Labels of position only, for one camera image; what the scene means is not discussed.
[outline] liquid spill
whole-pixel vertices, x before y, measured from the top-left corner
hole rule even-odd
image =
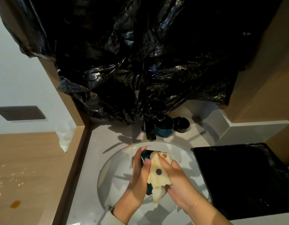
[[[15,200],[15,201],[10,205],[10,208],[18,208],[20,204],[21,204],[21,201],[20,201],[20,200]]]

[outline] white wall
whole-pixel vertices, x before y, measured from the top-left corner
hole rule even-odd
[[[0,134],[55,131],[75,125],[37,58],[28,58],[0,18],[0,106],[38,106],[45,120],[6,121],[0,115]]]

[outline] fingernail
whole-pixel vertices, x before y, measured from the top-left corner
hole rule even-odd
[[[146,159],[144,160],[144,164],[145,164],[145,165],[149,165],[149,164],[150,164],[150,160],[149,160],[148,158],[146,158]]]

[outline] hand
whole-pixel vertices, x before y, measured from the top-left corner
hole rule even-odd
[[[173,201],[184,211],[188,212],[191,207],[200,199],[201,195],[193,187],[180,165],[173,160],[169,164],[162,156],[159,155],[162,166],[172,184],[166,186],[166,191]]]
[[[114,206],[113,215],[124,224],[130,221],[132,215],[143,203],[146,195],[147,179],[151,167],[149,159],[145,159],[144,165],[141,167],[141,153],[146,148],[146,146],[139,148],[135,156],[132,157],[132,178],[126,191]]]

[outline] sleeve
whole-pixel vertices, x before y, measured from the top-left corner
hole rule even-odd
[[[125,225],[119,219],[117,219],[112,213],[112,207],[109,207],[108,211],[104,213],[101,218],[100,225]]]

